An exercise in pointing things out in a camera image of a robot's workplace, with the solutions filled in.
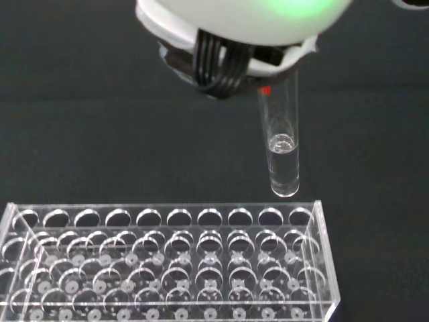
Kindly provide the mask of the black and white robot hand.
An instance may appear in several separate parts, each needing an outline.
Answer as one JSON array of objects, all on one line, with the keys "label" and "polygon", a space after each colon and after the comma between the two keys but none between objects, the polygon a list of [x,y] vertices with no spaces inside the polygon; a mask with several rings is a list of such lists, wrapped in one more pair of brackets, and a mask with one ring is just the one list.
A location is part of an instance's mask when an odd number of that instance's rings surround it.
[{"label": "black and white robot hand", "polygon": [[228,99],[286,80],[351,1],[137,1],[164,64],[198,92]]}]

